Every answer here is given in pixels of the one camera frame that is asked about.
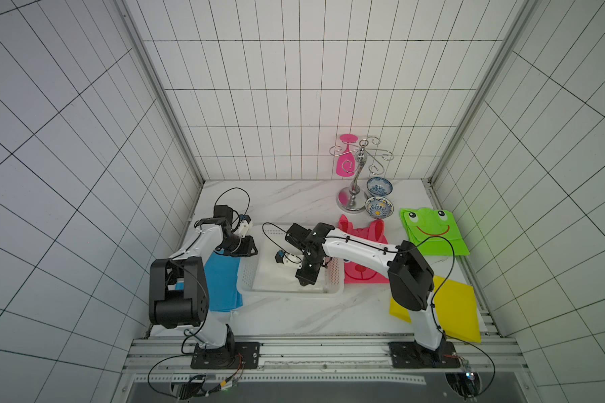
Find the blue raincoat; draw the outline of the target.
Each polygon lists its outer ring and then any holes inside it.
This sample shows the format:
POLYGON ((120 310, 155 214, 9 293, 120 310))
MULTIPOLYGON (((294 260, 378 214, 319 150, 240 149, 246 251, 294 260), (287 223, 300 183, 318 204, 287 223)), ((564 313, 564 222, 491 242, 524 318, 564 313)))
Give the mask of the blue raincoat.
POLYGON ((231 312, 243 306, 243 299, 237 290, 240 259, 210 255, 204 266, 208 287, 209 307, 213 312, 231 312))

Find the white plastic perforated basket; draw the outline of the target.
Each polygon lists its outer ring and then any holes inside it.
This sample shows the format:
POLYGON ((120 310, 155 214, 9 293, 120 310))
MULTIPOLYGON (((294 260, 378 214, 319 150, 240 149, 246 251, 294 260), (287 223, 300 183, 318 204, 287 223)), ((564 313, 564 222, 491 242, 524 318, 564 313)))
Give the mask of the white plastic perforated basket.
POLYGON ((237 290, 243 297, 331 298, 344 290, 342 260, 327 259, 313 285, 296 277, 302 253, 285 240, 286 224, 258 224, 249 231, 258 254, 240 259, 237 290))

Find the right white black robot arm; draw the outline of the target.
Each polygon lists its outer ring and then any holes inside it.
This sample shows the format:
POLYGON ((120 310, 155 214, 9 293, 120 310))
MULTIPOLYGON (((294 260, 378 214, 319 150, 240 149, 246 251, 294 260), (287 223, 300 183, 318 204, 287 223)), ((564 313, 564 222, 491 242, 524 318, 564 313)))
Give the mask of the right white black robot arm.
POLYGON ((447 341, 435 308, 432 268, 418 246, 377 243, 349 235, 326 223, 312 229, 294 223, 285 240, 302 252, 296 277, 302 286, 313 285, 326 260, 348 260, 384 276, 393 300, 405 308, 413 325, 412 342, 392 342, 393 366, 405 369, 459 369, 454 345, 447 341))

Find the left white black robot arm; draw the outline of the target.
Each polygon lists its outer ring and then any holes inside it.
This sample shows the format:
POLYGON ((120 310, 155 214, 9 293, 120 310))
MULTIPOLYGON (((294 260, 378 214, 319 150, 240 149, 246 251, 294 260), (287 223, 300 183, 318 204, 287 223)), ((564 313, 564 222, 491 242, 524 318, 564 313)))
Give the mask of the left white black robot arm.
POLYGON ((231 258, 257 255, 255 241, 248 235, 251 227, 250 216, 217 205, 211 218, 196 221, 191 237, 176 253, 151 264, 150 322, 168 329, 186 325, 195 328, 194 334, 185 337, 194 343, 193 352, 188 354, 193 358, 193 369, 241 365, 230 326, 209 313, 205 264, 216 252, 231 258))

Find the pink bunny face raincoat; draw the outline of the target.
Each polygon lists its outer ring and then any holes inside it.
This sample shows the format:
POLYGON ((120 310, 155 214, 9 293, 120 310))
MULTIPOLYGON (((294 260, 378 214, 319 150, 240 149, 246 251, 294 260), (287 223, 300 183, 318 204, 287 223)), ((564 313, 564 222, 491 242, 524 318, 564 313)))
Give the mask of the pink bunny face raincoat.
MULTIPOLYGON (((338 221, 341 231, 359 238, 364 238, 377 243, 387 243, 385 237, 385 223, 383 220, 375 220, 367 228, 354 228, 346 215, 341 215, 338 221)), ((346 284, 388 284, 389 280, 383 275, 363 265, 344 261, 346 284)))

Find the yellow folded raincoat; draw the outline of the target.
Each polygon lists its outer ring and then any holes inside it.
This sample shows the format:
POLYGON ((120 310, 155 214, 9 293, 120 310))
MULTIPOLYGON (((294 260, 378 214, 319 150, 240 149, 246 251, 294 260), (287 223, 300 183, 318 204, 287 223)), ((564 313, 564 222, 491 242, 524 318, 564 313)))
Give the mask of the yellow folded raincoat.
POLYGON ((440 286, 435 297, 436 317, 446 335, 480 344, 482 338, 473 288, 440 276, 436 276, 434 282, 435 288, 440 286))

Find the silver metal glass rack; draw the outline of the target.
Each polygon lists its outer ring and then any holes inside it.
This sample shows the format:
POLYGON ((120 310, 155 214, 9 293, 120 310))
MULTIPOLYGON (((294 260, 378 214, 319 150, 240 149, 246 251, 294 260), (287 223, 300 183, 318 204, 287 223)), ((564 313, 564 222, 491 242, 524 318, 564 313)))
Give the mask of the silver metal glass rack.
MULTIPOLYGON (((386 171, 383 162, 394 159, 391 151, 380 147, 381 139, 379 137, 357 137, 358 141, 350 146, 351 152, 356 158, 356 171, 353 176, 347 177, 351 180, 350 184, 341 189, 336 198, 338 207, 345 213, 364 213, 365 211, 365 203, 370 196, 368 191, 363 190, 360 186, 361 173, 364 169, 367 169, 374 176, 382 176, 386 171)), ((341 144, 339 140, 339 143, 329 150, 330 155, 336 159, 336 164, 337 156, 334 148, 341 144)))

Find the near blue patterned bowl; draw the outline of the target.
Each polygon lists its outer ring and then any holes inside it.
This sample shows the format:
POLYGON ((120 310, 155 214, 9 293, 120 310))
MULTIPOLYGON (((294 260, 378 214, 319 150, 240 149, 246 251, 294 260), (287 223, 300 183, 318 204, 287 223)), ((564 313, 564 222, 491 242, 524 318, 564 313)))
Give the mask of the near blue patterned bowl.
POLYGON ((371 218, 385 219, 393 215, 394 206, 384 196, 371 196, 366 200, 365 211, 371 218))

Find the blue patterned bowl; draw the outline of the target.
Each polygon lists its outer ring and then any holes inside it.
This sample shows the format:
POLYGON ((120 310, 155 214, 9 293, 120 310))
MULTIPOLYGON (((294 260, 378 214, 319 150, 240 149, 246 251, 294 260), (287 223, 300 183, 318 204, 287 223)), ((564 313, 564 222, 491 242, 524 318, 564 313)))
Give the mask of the blue patterned bowl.
POLYGON ((393 192, 393 184, 383 177, 370 178, 366 183, 366 188, 371 196, 387 196, 393 192))
POLYGON ((365 211, 371 218, 385 219, 393 215, 394 206, 384 196, 371 196, 366 200, 365 211))

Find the pink plastic wine glass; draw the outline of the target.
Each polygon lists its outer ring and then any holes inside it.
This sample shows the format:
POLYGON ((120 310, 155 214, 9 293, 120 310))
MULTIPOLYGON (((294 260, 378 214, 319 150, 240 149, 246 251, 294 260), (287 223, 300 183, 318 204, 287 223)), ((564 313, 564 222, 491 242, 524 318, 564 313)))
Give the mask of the pink plastic wine glass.
POLYGON ((356 158, 350 146, 358 141, 358 137, 354 134, 342 134, 339 140, 342 144, 334 148, 337 156, 336 174, 343 178, 351 177, 356 171, 356 158))

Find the far blue patterned bowl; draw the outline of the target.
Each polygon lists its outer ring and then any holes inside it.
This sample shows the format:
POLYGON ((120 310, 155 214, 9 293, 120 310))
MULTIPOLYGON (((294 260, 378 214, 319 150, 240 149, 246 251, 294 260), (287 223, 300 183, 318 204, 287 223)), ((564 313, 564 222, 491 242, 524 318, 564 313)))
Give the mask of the far blue patterned bowl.
POLYGON ((370 178, 366 183, 366 188, 371 196, 387 196, 393 192, 393 184, 383 177, 370 178))

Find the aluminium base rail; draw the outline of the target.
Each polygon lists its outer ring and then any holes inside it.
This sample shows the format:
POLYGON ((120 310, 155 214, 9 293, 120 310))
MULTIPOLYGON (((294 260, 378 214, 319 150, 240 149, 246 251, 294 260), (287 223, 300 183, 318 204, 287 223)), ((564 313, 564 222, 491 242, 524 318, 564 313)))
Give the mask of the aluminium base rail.
POLYGON ((496 386, 503 376, 524 379, 526 361, 512 339, 485 338, 479 347, 455 341, 438 364, 419 367, 412 360, 411 337, 265 336, 240 337, 232 364, 214 364, 194 354, 193 341, 180 337, 134 341, 124 362, 129 382, 185 383, 192 378, 240 382, 387 382, 412 386, 445 384, 447 374, 471 369, 483 386, 496 386))

